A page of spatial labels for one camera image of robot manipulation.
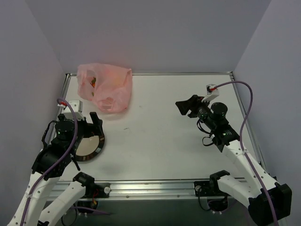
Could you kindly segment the pink plastic bag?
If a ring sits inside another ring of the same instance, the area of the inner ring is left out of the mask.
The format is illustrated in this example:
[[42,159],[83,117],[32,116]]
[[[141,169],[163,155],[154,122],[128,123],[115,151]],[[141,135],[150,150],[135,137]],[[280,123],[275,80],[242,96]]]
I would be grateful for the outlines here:
[[[96,92],[90,94],[90,81],[96,77]],[[132,70],[119,66],[91,63],[78,66],[78,95],[92,102],[101,112],[120,113],[127,109],[132,93]]]

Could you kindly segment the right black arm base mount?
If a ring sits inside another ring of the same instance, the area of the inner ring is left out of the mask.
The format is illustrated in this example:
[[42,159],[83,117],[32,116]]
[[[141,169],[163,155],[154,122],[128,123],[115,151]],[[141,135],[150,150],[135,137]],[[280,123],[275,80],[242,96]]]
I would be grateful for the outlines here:
[[[195,181],[194,190],[198,204],[203,211],[223,213],[230,207],[228,195],[221,191],[215,191],[209,181]],[[207,207],[202,204],[201,198],[207,198]]]

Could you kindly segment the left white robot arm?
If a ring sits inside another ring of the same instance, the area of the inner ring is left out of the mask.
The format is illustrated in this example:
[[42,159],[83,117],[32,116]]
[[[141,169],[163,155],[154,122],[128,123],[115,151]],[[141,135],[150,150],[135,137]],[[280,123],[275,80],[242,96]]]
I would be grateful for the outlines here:
[[54,226],[64,213],[82,197],[92,197],[101,187],[95,179],[79,172],[69,186],[47,207],[50,193],[65,168],[76,163],[75,153],[83,138],[103,134],[103,121],[90,112],[92,123],[85,118],[69,120],[60,114],[55,123],[56,138],[45,145],[33,166],[25,194],[13,215],[10,226]]

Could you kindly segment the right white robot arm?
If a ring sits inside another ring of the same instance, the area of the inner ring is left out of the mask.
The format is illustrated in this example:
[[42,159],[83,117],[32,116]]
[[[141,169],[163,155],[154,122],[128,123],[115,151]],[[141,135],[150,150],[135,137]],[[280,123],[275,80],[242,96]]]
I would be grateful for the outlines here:
[[241,148],[241,137],[226,119],[228,108],[216,102],[212,105],[203,97],[193,95],[188,100],[177,101],[181,115],[198,118],[210,129],[210,139],[242,173],[242,183],[222,170],[210,175],[209,189],[214,194],[227,193],[243,204],[258,226],[267,226],[290,215],[292,191],[287,184],[279,184],[251,156]]

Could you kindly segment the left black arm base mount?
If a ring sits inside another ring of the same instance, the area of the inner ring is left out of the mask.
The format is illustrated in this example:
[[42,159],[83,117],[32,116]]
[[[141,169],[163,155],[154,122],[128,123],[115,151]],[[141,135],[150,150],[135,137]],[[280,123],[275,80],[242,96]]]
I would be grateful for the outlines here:
[[77,207],[85,207],[95,210],[98,207],[99,200],[109,198],[110,192],[110,183],[89,185],[82,197],[82,199],[86,199],[86,201],[77,201]]

